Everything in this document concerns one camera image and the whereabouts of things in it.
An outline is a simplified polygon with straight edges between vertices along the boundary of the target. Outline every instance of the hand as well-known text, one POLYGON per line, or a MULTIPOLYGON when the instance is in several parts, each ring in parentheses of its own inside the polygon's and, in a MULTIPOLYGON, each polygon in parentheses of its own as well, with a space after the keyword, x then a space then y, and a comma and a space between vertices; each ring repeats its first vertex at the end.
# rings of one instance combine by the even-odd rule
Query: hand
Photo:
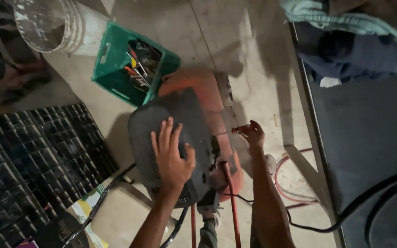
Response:
POLYGON ((188 158, 186 161, 180 158, 179 136, 183 125, 180 123, 171 135, 173 122, 172 117, 169 117, 168 121, 162 121, 158 145, 155 132, 151 132, 151 142, 159 166, 162 187, 168 190, 181 191, 196 167, 196 151, 186 143, 185 150, 188 158))
POLYGON ((263 152, 265 134, 260 124, 256 121, 251 121, 250 125, 237 127, 233 132, 239 132, 240 136, 249 143, 250 152, 263 152))

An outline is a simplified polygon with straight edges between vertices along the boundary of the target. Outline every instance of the blue cloth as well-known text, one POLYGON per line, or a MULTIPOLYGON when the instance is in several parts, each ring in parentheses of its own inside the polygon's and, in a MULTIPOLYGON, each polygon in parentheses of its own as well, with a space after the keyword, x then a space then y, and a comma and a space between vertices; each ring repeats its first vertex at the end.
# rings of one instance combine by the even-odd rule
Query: blue cloth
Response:
POLYGON ((328 16, 321 0, 280 0, 287 18, 292 22, 309 22, 324 31, 347 31, 361 35, 392 35, 397 42, 397 30, 383 20, 364 13, 328 16))
POLYGON ((315 51, 297 48, 297 52, 315 72, 315 82, 323 77, 339 78, 345 83, 397 74, 397 43, 392 36, 326 32, 315 51))

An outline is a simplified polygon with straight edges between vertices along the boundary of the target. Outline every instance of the pants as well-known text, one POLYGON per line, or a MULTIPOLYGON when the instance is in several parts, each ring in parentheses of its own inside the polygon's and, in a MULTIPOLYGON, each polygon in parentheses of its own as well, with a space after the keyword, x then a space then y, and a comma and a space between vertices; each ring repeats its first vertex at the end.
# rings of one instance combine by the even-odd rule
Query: pants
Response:
MULTIPOLYGON (((215 231, 215 220, 204 219, 204 225, 200 229, 200 243, 198 248, 217 248, 217 232, 215 231)), ((252 216, 251 224, 251 248, 261 248, 254 227, 254 217, 252 216)))

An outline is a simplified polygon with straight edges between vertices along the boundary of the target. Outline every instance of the stacked buckets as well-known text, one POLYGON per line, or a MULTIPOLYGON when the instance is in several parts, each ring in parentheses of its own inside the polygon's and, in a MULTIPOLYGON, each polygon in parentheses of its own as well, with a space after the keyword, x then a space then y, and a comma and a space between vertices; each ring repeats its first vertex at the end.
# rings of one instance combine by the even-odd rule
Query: stacked buckets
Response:
POLYGON ((16 0, 25 42, 41 53, 97 56, 109 18, 74 0, 16 0))

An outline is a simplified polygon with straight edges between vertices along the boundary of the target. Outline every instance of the green plastic crate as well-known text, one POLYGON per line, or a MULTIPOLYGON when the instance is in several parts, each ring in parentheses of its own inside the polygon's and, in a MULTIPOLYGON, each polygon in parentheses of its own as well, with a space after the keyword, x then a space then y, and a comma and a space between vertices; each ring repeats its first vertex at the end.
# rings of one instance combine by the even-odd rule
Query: green plastic crate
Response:
POLYGON ((180 66, 180 61, 179 56, 147 37, 109 22, 97 54, 91 80, 128 104, 139 107, 157 96, 162 77, 176 71, 180 66), (127 55, 128 42, 138 38, 159 49, 163 54, 148 92, 133 87, 129 82, 128 73, 124 70, 125 65, 131 62, 127 55))

